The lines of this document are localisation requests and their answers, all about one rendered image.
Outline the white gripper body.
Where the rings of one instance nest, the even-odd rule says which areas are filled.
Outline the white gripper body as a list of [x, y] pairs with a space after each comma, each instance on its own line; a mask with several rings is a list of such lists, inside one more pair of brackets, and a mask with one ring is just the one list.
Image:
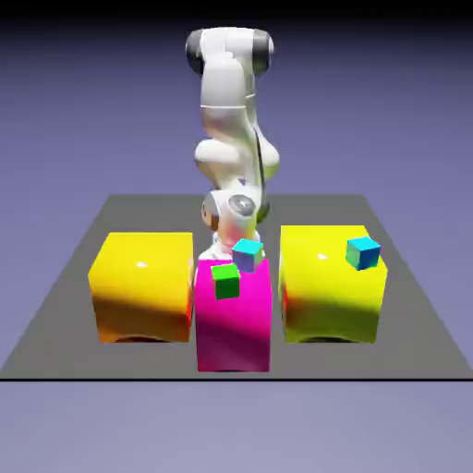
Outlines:
[[222, 217], [219, 223], [219, 241], [225, 250], [231, 250], [241, 239], [261, 241], [255, 218]]

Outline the small cyan cube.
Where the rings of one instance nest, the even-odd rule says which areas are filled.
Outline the small cyan cube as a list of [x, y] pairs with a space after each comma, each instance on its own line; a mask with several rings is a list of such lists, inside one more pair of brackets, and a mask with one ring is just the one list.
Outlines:
[[346, 244], [346, 261], [357, 271], [376, 267], [381, 245], [369, 236], [351, 238]]
[[242, 238], [232, 248], [232, 260], [244, 273], [255, 273], [263, 259], [263, 244]]

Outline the small green cube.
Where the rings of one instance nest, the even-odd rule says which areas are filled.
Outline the small green cube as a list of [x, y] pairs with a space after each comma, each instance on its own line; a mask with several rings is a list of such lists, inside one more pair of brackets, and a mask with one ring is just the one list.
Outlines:
[[240, 295], [240, 273], [234, 263], [213, 265], [212, 282], [217, 300], [236, 298]]

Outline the large magenta box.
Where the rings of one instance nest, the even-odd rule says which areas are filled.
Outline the large magenta box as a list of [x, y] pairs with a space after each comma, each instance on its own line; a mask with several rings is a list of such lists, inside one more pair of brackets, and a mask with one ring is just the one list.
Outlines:
[[194, 288], [197, 366], [200, 372], [270, 370], [273, 291], [270, 263], [240, 274], [240, 296], [218, 300], [212, 270], [200, 261]]

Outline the large orange box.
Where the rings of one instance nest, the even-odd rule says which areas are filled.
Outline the large orange box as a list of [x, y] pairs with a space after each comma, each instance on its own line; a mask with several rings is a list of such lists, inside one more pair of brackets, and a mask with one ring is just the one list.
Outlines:
[[186, 343], [194, 277], [190, 232], [111, 232], [88, 280], [99, 341]]

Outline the large yellow box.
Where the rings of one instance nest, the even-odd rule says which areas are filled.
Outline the large yellow box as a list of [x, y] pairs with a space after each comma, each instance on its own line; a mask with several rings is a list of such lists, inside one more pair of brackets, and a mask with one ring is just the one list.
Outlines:
[[281, 227], [278, 293], [286, 342], [375, 342], [388, 270], [381, 255], [363, 271], [346, 261], [347, 240], [357, 237], [370, 237], [362, 224]]

